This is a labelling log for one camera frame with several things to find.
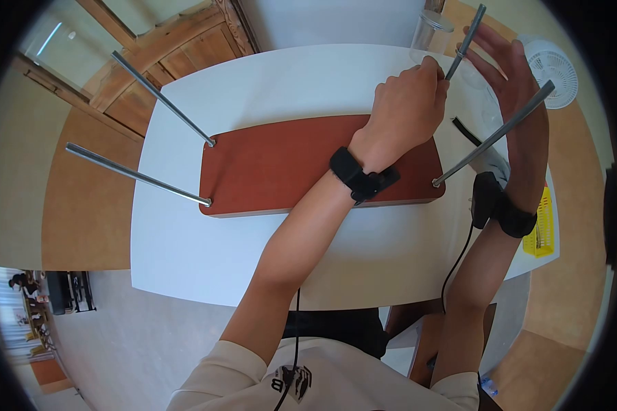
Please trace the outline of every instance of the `wrist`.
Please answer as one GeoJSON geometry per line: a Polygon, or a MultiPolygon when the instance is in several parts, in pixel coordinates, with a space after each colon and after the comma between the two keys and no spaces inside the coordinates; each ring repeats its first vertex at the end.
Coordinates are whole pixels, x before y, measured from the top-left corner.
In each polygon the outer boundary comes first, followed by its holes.
{"type": "Polygon", "coordinates": [[[516,208],[535,214],[542,199],[543,186],[543,182],[541,184],[536,184],[536,182],[518,184],[510,178],[505,187],[505,193],[507,193],[507,196],[516,208]]]}
{"type": "Polygon", "coordinates": [[[379,148],[372,141],[373,139],[368,136],[367,131],[360,129],[352,136],[352,141],[347,146],[347,151],[352,154],[352,157],[361,165],[364,174],[380,173],[385,170],[391,164],[386,164],[384,159],[383,148],[379,148]]]}

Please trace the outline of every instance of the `yellow basket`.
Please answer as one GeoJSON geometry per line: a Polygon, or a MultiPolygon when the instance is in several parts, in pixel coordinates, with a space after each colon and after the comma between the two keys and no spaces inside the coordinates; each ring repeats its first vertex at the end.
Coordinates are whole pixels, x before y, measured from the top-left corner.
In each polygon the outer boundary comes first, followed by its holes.
{"type": "Polygon", "coordinates": [[[544,187],[540,207],[537,209],[537,224],[530,234],[523,237],[523,251],[537,258],[544,257],[555,251],[554,242],[551,190],[549,187],[544,187]]]}

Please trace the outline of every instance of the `brown board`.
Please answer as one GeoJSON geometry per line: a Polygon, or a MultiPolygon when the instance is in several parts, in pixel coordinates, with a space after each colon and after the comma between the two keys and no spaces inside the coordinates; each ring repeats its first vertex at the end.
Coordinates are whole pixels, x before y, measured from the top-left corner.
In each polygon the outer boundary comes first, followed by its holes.
{"type": "MultiPolygon", "coordinates": [[[[277,214],[292,209],[329,170],[331,155],[347,146],[367,114],[316,117],[238,129],[213,136],[203,146],[199,195],[213,200],[199,205],[206,216],[277,214]]],[[[395,163],[400,180],[359,207],[419,204],[445,193],[432,187],[441,176],[434,138],[395,163]]]]}

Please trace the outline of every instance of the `jar lid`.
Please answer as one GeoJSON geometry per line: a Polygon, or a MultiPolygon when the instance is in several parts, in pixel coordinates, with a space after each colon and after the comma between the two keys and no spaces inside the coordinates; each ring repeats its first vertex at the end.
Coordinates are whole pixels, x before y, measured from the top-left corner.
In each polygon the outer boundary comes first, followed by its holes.
{"type": "Polygon", "coordinates": [[[455,26],[452,25],[450,20],[435,11],[421,11],[420,19],[425,21],[430,26],[434,27],[434,29],[442,30],[446,33],[452,33],[455,30],[455,26]]]}

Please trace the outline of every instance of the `white fan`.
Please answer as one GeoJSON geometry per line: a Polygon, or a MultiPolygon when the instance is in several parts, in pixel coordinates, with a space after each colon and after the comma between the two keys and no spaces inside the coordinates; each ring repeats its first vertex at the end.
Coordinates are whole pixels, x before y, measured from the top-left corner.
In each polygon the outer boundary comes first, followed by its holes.
{"type": "Polygon", "coordinates": [[[546,97],[547,109],[561,109],[572,101],[578,93],[578,77],[569,58],[557,45],[538,36],[521,35],[526,59],[537,84],[542,87],[551,80],[555,90],[546,97]]]}

